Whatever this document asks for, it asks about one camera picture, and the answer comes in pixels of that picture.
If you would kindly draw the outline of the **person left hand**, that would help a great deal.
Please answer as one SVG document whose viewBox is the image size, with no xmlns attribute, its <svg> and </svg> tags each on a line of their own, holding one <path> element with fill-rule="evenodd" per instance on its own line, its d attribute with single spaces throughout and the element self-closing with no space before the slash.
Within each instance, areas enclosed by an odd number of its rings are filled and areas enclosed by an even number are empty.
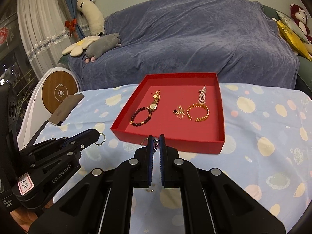
<svg viewBox="0 0 312 234">
<path fill-rule="evenodd" d="M 51 199 L 47 205 L 44 206 L 42 209 L 38 210 L 29 210 L 26 209 L 25 207 L 21 206 L 12 212 L 10 212 L 11 217 L 14 219 L 14 221 L 23 229 L 25 233 L 28 233 L 29 228 L 31 224 L 47 209 L 52 207 L 54 204 L 53 199 Z"/>
</svg>

